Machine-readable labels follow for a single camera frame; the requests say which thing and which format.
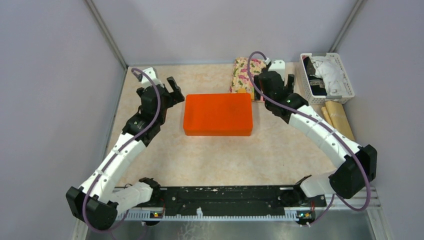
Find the floral tray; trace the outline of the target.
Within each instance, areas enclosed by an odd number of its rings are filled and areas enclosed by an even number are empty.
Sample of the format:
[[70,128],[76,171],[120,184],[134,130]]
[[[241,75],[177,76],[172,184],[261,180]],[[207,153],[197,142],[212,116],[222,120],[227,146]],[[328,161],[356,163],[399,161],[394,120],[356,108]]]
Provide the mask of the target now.
[[[249,64],[252,77],[259,75],[262,69],[266,67],[264,60],[253,58]],[[248,76],[248,58],[237,57],[234,60],[232,79],[229,86],[230,93],[237,93],[238,89],[245,89],[249,93],[251,100],[254,101],[254,87]]]

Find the orange box lid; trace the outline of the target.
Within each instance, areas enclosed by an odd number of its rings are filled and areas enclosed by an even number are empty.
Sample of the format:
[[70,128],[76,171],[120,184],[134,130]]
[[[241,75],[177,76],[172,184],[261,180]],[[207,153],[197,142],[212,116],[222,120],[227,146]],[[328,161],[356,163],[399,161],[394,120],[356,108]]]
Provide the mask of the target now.
[[253,131],[249,93],[188,94],[183,130],[187,136],[247,137]]

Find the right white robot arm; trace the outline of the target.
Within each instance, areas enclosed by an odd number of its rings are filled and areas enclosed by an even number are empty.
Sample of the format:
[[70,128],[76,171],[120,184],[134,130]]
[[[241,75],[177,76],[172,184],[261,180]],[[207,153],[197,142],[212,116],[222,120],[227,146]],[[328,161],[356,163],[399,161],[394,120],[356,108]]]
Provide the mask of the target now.
[[377,150],[370,144],[361,146],[344,136],[320,117],[301,95],[294,93],[294,84],[283,80],[283,60],[267,58],[265,64],[253,80],[265,95],[266,109],[305,134],[336,167],[335,171],[298,181],[293,192],[294,202],[307,206],[314,197],[324,194],[352,198],[376,178]]

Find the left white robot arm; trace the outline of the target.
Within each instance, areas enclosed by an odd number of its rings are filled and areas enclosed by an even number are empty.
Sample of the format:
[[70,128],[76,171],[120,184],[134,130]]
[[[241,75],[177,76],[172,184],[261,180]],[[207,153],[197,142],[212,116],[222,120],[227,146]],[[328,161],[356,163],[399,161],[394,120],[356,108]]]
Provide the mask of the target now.
[[133,67],[131,73],[141,83],[136,90],[140,97],[137,112],[127,120],[99,167],[79,187],[70,187],[65,195],[72,215],[97,233],[114,230],[116,218],[127,215],[139,204],[154,207],[160,202],[161,186],[152,178],[143,177],[119,191],[115,191],[115,187],[136,157],[161,131],[168,109],[185,100],[175,79],[166,79],[172,88],[169,91],[154,67],[143,70]]

